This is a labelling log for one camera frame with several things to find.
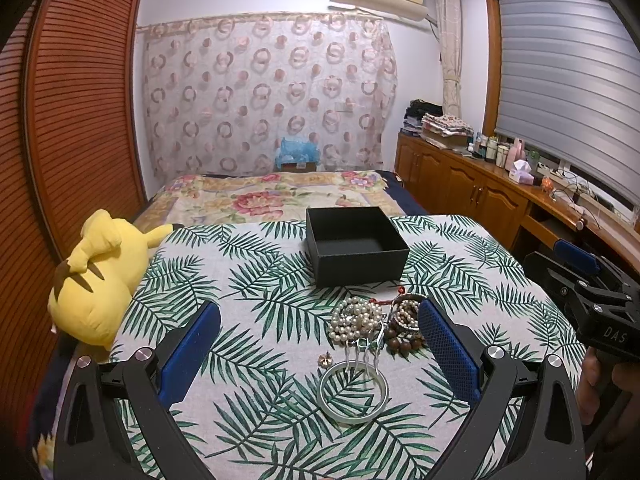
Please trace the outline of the silver hair comb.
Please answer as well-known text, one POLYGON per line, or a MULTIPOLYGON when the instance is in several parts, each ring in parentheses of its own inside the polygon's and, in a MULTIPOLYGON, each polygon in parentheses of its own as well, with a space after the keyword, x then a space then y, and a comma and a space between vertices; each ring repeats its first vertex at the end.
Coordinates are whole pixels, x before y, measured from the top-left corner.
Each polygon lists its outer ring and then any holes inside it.
POLYGON ((344 345, 344 365, 347 374, 366 373, 373 378, 378 372, 382 342, 378 339, 359 338, 344 345))

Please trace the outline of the white pearl bracelet cluster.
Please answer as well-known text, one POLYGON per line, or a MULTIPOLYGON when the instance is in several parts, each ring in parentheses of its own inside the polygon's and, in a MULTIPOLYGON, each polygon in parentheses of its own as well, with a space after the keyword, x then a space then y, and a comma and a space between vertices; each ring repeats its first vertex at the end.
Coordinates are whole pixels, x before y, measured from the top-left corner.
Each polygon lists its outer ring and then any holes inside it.
POLYGON ((331 312, 328 338, 343 347, 373 340, 384 328, 384 308, 373 299, 350 297, 341 301, 331 312))

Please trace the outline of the black jewelry box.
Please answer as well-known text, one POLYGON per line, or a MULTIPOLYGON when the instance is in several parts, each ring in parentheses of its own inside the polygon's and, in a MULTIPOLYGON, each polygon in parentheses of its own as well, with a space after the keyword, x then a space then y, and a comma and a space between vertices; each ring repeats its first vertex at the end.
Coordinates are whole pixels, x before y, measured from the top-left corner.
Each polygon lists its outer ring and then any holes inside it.
POLYGON ((409 247, 378 207, 309 208, 306 245, 319 287, 397 281, 409 247))

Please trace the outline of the pink tissue box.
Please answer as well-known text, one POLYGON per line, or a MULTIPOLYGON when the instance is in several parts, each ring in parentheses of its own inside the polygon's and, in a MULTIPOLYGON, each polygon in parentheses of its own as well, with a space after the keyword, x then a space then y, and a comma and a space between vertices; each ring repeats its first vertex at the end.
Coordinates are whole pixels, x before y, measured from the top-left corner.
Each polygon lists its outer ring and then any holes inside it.
POLYGON ((526 159, 516 160, 509 171, 509 179, 517 184, 533 185, 535 178, 526 159))

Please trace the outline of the pink bottle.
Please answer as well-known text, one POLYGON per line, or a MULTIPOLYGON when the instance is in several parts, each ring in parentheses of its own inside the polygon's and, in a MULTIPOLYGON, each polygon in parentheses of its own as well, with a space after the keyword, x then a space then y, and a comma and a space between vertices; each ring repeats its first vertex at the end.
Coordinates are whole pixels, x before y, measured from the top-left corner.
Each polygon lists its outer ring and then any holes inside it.
POLYGON ((508 154, 506 155, 506 166, 504 166, 504 169, 506 171, 513 171, 514 164, 524 157, 524 142, 521 139, 516 138, 511 144, 508 154))

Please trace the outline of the yellow plush toy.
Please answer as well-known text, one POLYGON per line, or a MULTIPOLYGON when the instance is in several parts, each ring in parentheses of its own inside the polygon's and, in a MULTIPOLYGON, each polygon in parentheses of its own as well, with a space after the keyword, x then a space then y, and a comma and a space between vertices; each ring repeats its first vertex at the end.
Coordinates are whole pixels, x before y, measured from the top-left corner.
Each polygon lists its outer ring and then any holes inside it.
POLYGON ((178 224, 143 233, 105 209, 94 212, 80 241, 54 271, 48 299, 52 330, 111 350, 130 301, 157 248, 178 224))

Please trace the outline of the grey window blind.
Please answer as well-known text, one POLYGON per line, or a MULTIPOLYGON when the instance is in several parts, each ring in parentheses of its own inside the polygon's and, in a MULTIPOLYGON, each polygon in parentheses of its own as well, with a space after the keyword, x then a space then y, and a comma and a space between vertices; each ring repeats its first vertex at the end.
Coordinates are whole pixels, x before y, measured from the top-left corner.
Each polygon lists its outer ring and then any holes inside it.
POLYGON ((639 51, 606 0, 497 0, 496 131, 639 201, 639 51))

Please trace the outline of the folded cloth stack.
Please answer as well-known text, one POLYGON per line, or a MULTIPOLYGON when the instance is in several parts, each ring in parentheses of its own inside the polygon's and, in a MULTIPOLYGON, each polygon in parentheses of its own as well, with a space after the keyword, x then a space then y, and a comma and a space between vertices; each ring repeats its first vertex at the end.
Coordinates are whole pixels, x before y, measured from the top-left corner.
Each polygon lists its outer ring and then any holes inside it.
POLYGON ((473 128, 462 119, 451 115, 422 117, 422 138, 443 150, 462 148, 465 150, 473 141, 473 128))

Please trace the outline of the palm leaf tablecloth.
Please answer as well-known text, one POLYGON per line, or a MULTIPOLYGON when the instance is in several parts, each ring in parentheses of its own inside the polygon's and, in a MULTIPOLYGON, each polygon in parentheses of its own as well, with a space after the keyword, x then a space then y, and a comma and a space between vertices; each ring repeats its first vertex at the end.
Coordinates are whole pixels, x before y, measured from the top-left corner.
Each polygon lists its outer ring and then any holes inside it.
POLYGON ((421 479, 468 406, 427 348, 357 351, 332 338, 333 310, 400 290, 433 297, 483 344, 558 356, 577 379, 570 323, 475 221, 402 216, 409 255, 393 282, 320 288, 300 221, 188 226, 168 237, 132 297, 111 351, 155 347, 207 300, 221 331, 171 415, 219 479, 421 479))

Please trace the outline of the small gold flower brooch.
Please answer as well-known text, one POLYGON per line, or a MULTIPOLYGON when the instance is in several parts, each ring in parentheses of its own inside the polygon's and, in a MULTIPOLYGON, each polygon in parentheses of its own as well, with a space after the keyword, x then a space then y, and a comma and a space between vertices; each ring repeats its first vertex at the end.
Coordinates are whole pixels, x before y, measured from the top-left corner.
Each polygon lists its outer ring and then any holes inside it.
POLYGON ((333 358, 330 352, 320 354, 318 357, 318 367, 328 370, 333 365, 333 358))

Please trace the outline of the floral bed cover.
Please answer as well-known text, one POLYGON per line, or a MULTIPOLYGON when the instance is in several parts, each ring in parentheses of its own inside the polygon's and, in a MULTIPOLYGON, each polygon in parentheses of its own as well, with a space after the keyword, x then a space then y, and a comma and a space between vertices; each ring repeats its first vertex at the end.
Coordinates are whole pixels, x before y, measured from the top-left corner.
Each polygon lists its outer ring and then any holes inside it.
POLYGON ((192 174, 164 185, 134 220, 143 232, 168 223, 302 221, 309 208, 378 207, 390 217, 426 210, 389 171, 274 172, 258 177, 192 174))

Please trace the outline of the tied beige curtain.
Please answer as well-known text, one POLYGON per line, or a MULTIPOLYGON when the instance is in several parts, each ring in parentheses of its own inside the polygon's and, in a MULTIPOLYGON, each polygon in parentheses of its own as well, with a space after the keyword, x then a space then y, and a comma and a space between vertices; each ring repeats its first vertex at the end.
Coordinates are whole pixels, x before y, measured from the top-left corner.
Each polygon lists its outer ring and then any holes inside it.
POLYGON ((462 15, 461 0, 434 0, 442 64, 442 108, 446 115, 461 114, 462 15))

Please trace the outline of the blue plastic bag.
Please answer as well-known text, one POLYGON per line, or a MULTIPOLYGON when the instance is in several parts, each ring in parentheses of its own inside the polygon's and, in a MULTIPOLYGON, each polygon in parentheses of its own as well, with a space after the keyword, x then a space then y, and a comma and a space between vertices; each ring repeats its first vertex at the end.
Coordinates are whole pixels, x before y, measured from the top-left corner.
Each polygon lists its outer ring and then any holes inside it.
POLYGON ((314 142, 304 139, 284 138, 277 149, 276 167, 293 165, 295 168, 305 168, 308 164, 318 165, 320 151, 314 142))

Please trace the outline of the wooden louvered wardrobe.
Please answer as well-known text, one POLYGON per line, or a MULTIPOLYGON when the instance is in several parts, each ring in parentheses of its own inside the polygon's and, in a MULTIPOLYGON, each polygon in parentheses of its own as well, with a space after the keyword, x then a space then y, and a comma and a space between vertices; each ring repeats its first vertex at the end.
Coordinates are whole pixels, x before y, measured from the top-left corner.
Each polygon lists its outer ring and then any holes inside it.
POLYGON ((55 346, 47 298, 80 227, 145 202, 132 107, 140 0, 25 0, 1 49, 1 434, 23 444, 55 346))

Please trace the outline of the circle patterned curtain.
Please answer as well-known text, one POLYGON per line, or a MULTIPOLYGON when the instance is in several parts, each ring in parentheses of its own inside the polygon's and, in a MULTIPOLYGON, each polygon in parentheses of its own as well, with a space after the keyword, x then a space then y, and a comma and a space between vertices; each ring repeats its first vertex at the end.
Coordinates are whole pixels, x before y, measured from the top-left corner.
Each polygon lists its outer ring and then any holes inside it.
POLYGON ((378 169, 397 88, 390 32, 360 13, 240 14, 142 32, 142 110, 154 176, 258 176, 284 138, 325 170, 378 169))

